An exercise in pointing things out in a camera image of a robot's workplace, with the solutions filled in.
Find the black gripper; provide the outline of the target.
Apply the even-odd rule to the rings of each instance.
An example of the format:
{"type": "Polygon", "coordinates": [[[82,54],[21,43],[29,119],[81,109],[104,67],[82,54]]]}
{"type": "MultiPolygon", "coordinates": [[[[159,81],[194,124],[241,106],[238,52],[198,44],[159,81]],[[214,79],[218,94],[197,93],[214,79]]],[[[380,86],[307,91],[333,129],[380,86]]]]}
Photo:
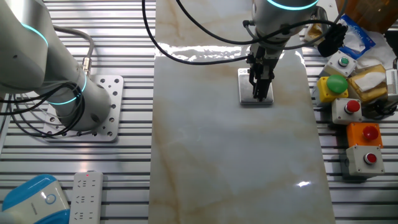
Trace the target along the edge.
{"type": "Polygon", "coordinates": [[[281,50],[252,44],[249,54],[249,82],[255,98],[262,102],[267,98],[269,87],[274,79],[274,69],[279,61],[281,50]]]}

